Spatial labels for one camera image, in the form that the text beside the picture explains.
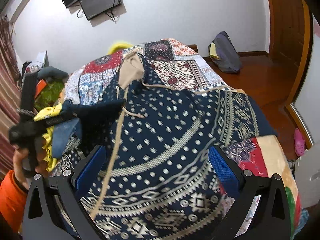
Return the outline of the orange sleeved left forearm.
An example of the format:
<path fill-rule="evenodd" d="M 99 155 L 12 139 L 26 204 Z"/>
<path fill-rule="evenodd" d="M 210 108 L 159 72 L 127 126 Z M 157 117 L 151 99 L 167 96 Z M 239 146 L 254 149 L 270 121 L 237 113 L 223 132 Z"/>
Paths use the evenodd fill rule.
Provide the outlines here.
<path fill-rule="evenodd" d="M 14 170 L 10 170 L 1 182 L 1 215 L 13 233 L 18 233 L 23 220 L 28 191 L 22 188 Z"/>

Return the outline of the person's left hand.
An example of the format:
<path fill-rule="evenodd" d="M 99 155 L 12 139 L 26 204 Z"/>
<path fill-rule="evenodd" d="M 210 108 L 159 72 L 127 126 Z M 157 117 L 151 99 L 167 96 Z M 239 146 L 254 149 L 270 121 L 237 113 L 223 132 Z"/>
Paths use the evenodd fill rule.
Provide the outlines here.
<path fill-rule="evenodd" d="M 29 184 L 23 173 L 23 160 L 28 157 L 28 153 L 29 151 L 26 148 L 16 148 L 12 159 L 15 178 L 26 190 L 29 189 Z M 37 160 L 39 161 L 39 165 L 35 167 L 36 173 L 39 173 L 44 177 L 48 177 L 48 163 L 44 160 L 46 155 L 46 150 L 40 148 L 40 150 L 37 152 Z"/>

